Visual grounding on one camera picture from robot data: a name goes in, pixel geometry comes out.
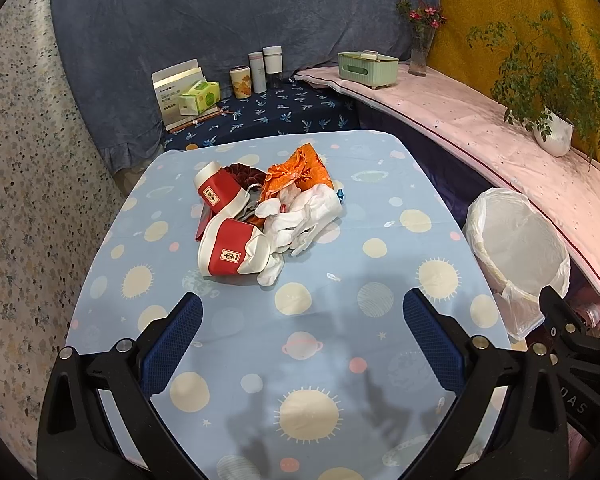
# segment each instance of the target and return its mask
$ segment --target white thermos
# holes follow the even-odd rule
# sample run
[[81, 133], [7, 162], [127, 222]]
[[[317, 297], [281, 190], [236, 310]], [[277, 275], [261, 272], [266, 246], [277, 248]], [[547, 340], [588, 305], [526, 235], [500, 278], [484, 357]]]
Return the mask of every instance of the white thermos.
[[270, 88], [282, 86], [282, 47], [266, 46], [262, 49], [264, 66], [267, 72], [267, 85]]
[[251, 67], [251, 83], [256, 94], [267, 91], [267, 78], [264, 73], [264, 56], [261, 52], [249, 54], [249, 65]]

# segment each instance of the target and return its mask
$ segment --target trash bin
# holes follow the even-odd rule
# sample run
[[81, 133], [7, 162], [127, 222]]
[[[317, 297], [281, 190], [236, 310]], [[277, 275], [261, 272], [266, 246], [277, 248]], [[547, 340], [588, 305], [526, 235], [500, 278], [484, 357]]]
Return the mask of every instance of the trash bin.
[[524, 339], [544, 320], [538, 297], [551, 285], [563, 298], [570, 260], [554, 226], [528, 198], [493, 188], [470, 206], [464, 236], [491, 287], [509, 335]]

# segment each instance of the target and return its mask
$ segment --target gray cloth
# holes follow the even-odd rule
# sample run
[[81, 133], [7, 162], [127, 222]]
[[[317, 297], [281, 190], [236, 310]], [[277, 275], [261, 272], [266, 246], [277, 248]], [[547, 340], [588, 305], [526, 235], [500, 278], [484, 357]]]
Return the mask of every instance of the gray cloth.
[[227, 96], [229, 69], [263, 46], [282, 46], [285, 76], [347, 50], [405, 58], [410, 34], [395, 1], [51, 0], [51, 6], [78, 108], [115, 172], [150, 156], [160, 141], [153, 72], [197, 58]]

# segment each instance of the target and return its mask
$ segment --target orange plastic wrapper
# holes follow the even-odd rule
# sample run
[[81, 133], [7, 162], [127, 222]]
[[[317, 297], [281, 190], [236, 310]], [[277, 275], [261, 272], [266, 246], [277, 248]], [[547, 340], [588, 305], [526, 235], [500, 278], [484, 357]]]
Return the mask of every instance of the orange plastic wrapper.
[[326, 184], [333, 189], [333, 182], [329, 178], [327, 168], [310, 144], [300, 146], [283, 164], [274, 164], [269, 168], [264, 179], [260, 201], [264, 202], [276, 196], [293, 183], [302, 191], [311, 189], [316, 184]]

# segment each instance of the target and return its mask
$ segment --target silver bolt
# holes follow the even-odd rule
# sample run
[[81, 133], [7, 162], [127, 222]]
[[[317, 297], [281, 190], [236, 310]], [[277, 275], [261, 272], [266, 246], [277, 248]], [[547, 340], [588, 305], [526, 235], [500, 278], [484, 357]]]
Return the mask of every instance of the silver bolt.
[[63, 349], [61, 349], [61, 351], [58, 353], [58, 355], [60, 356], [61, 359], [68, 359], [69, 357], [72, 356], [72, 354], [74, 354], [74, 349], [71, 348], [70, 346], [65, 346]]
[[121, 339], [116, 343], [116, 350], [120, 353], [129, 352], [134, 342], [131, 339]]
[[534, 343], [532, 348], [534, 349], [534, 352], [538, 355], [546, 354], [546, 346], [544, 346], [542, 343]]
[[487, 348], [489, 346], [489, 340], [481, 335], [477, 335], [476, 337], [471, 339], [471, 342], [474, 344], [474, 346], [477, 349], [480, 349], [480, 350], [484, 350], [485, 348]]

